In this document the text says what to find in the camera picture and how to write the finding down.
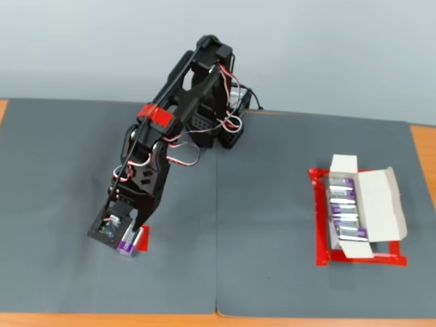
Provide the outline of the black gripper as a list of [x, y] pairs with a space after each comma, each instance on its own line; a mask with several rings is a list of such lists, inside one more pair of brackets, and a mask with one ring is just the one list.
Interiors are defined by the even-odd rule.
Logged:
[[[114, 186], [115, 179], [111, 180], [108, 188], [110, 195]], [[133, 181], [120, 182], [114, 191], [114, 195], [110, 195], [111, 201], [120, 201], [130, 205], [137, 210], [137, 215], [132, 228], [133, 232], [139, 230], [146, 223], [151, 215], [156, 211], [162, 197], [162, 186], [155, 187], [154, 184], [146, 185], [146, 190], [137, 186]]]

